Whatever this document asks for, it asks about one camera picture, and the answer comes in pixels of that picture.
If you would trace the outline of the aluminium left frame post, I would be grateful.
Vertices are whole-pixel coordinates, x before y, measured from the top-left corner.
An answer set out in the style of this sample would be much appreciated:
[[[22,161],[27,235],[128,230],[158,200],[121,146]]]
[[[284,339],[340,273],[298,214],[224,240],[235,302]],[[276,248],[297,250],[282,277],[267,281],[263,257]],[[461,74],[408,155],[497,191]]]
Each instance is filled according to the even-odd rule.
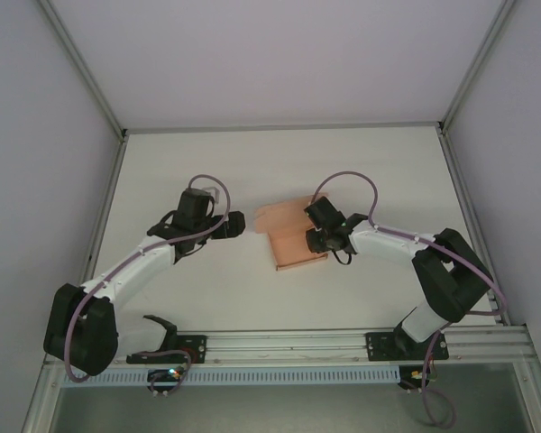
[[[109,104],[91,68],[87,65],[83,54],[71,35],[69,28],[64,23],[60,12],[53,3],[53,0],[34,0],[34,2],[41,9],[46,21],[55,34],[56,39],[59,41],[62,49],[69,58],[70,63],[79,74],[91,97],[93,97],[96,107],[104,117],[106,123],[111,128],[116,138],[120,143],[122,143],[124,141],[124,137],[126,136],[125,129],[122,127],[113,108]]]

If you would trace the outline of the small circuit board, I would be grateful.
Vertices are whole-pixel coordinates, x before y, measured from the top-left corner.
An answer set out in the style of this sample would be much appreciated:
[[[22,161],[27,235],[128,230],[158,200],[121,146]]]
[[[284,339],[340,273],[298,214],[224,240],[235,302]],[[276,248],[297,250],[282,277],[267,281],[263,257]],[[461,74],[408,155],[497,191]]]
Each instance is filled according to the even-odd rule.
[[[148,372],[148,381],[177,382],[184,376],[185,373],[186,369],[184,367],[150,370]]]
[[[435,381],[437,378],[437,371],[434,367],[428,367],[426,369],[426,381],[425,385]],[[422,365],[402,365],[399,368],[399,387],[410,391],[418,390],[422,387],[423,383],[423,366]]]

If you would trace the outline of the aluminium left side rail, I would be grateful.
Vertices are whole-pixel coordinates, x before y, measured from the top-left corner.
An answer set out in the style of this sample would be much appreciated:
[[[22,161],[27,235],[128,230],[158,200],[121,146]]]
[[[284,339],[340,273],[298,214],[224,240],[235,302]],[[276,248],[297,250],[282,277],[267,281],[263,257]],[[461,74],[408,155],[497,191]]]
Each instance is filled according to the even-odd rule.
[[[116,185],[120,176],[120,172],[124,162],[124,156],[126,154],[129,134],[127,130],[124,130],[124,136],[122,141],[118,145],[118,149],[115,155],[114,162],[111,167],[109,178],[105,185],[104,194],[102,196],[102,202],[100,208],[96,214],[96,220],[92,235],[89,240],[87,256],[83,265],[82,272],[80,274],[79,283],[88,281],[93,278],[96,270],[96,264],[98,256],[103,242],[105,228],[109,212],[112,206],[112,202],[115,195]]]

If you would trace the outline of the right small circuit board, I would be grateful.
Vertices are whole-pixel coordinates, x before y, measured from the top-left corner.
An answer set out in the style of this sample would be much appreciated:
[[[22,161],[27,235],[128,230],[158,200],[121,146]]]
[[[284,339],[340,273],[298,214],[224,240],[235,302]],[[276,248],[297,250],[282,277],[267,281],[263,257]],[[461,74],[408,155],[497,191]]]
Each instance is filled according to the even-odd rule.
[[[437,371],[434,367],[428,367],[426,369],[426,381],[425,385],[435,381],[437,378]],[[422,387],[423,383],[423,366],[422,365],[402,365],[399,368],[399,387],[410,391],[418,390]]]

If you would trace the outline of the aluminium right frame post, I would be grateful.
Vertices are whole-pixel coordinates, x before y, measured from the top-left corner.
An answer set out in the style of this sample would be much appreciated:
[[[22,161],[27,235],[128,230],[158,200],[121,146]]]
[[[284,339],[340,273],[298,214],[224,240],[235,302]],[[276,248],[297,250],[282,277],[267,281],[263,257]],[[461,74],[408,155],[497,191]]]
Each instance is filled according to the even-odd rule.
[[[472,61],[465,71],[463,79],[457,87],[445,114],[438,122],[438,131],[442,136],[446,136],[449,127],[454,124],[458,113],[462,109],[468,96],[471,94],[474,84],[486,67],[497,43],[505,32],[520,3],[521,0],[500,0],[496,13],[491,19],[487,31],[481,39],[479,48],[473,55]]]

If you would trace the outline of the grey metal lower panel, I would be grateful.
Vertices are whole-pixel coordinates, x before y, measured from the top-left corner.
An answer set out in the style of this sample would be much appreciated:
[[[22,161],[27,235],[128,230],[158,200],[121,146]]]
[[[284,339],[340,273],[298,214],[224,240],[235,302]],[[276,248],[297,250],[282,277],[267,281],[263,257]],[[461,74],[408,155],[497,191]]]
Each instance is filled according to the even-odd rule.
[[[426,394],[395,384],[63,388],[41,373],[22,433],[541,433],[537,364],[439,367]]]

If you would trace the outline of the aluminium frame post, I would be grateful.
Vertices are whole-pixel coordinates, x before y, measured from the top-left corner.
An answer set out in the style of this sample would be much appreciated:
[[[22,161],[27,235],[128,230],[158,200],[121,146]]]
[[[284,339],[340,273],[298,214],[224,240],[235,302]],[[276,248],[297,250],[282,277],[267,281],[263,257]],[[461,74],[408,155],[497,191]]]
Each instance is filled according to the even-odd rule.
[[[473,55],[472,61],[465,71],[463,79],[457,87],[445,114],[438,122],[438,131],[442,136],[446,136],[449,127],[454,124],[458,113],[462,109],[468,96],[471,94],[474,84],[486,67],[497,43],[505,32],[520,3],[521,0],[500,0],[496,13],[491,19],[487,31],[481,39],[479,48]]]
[[[41,9],[46,21],[55,34],[56,39],[59,41],[62,49],[69,58],[70,63],[79,74],[91,97],[93,97],[96,107],[104,117],[106,123],[111,128],[116,138],[120,143],[122,143],[124,141],[124,137],[126,136],[125,129],[122,127],[113,108],[109,104],[91,68],[87,65],[83,54],[71,35],[69,28],[64,23],[60,12],[53,3],[53,0],[34,0],[34,2]]]

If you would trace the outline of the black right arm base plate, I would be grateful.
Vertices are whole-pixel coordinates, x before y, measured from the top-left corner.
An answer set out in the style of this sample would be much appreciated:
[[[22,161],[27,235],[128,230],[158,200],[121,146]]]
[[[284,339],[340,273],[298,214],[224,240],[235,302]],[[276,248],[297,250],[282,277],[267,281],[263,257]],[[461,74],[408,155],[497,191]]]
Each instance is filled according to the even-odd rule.
[[[432,338],[416,343],[408,336],[394,332],[370,332],[365,334],[366,351],[370,361],[423,361]]]

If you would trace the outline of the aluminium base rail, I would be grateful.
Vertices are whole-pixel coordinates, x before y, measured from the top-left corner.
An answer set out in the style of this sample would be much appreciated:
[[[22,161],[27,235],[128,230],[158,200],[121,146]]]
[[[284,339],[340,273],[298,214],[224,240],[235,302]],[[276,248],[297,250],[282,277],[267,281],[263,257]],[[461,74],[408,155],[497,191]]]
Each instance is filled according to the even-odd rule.
[[[204,332],[204,365],[421,364],[370,361],[365,334],[387,329]],[[514,363],[537,358],[525,327],[449,327],[428,350],[437,363]]]

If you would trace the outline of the aluminium right side rail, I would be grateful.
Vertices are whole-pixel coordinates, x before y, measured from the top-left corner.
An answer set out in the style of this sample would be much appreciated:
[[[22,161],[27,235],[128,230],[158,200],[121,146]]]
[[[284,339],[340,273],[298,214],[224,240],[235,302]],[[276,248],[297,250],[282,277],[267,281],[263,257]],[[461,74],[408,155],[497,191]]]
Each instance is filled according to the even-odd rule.
[[[457,155],[455,153],[452,141],[449,137],[449,134],[444,130],[441,124],[436,126],[436,134],[441,145],[441,149],[445,158],[447,169],[449,170],[452,183],[454,185],[455,194],[457,196],[459,206],[463,213],[463,219],[467,232],[471,239],[471,244],[481,259],[483,264],[486,266],[491,277],[493,277],[494,282],[498,285],[500,291],[503,291],[502,283],[500,282],[499,276],[495,271],[491,255],[486,244],[483,231],[481,230],[481,225],[475,207],[472,202],[472,197],[470,190],[467,186],[467,183],[464,179],[464,175],[458,161]],[[501,301],[497,298],[497,295],[489,290],[488,300],[493,311],[501,309]],[[505,312],[500,312],[498,315],[492,316],[495,320],[495,323],[502,326],[519,326],[527,328],[527,324],[522,320],[515,320],[509,313],[509,299],[506,299],[508,308]]]

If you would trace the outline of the left small circuit board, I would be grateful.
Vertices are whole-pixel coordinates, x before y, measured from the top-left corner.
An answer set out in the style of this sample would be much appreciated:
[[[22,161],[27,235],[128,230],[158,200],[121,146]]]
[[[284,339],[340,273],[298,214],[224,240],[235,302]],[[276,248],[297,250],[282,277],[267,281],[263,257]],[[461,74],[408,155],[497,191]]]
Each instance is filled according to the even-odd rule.
[[[148,381],[177,382],[184,376],[185,373],[186,369],[184,367],[150,370],[148,372]]]

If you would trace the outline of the salmon pink paper box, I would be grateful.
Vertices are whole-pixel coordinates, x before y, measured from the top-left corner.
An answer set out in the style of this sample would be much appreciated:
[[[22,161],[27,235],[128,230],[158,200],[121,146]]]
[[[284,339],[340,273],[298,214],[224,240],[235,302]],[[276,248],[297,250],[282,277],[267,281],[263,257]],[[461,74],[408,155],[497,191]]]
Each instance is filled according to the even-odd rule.
[[[259,207],[254,213],[254,230],[266,235],[277,271],[326,260],[328,253],[311,253],[306,240],[313,228],[305,208],[311,196],[293,198]]]

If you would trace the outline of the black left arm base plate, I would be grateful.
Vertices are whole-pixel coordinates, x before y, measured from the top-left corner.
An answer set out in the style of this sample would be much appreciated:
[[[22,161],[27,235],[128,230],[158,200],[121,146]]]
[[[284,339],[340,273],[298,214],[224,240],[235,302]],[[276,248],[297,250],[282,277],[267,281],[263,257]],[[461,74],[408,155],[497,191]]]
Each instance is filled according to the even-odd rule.
[[[206,358],[207,337],[205,335],[167,336],[161,346],[154,350],[157,356],[135,353],[128,355],[128,364],[183,364],[190,357],[192,364],[202,364]]]

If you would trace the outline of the aluminium rear frame rail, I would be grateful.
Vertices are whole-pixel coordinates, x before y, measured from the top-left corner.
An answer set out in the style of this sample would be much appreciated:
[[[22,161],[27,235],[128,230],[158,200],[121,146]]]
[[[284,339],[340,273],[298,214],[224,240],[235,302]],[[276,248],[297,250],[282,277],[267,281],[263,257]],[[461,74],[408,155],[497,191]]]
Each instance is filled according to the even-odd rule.
[[[369,122],[369,123],[329,123],[329,124],[258,124],[231,126],[187,126],[187,127],[153,127],[124,129],[124,136],[134,134],[201,134],[201,133],[233,133],[264,131],[297,131],[327,129],[362,129],[393,127],[438,127],[439,121],[410,122]]]

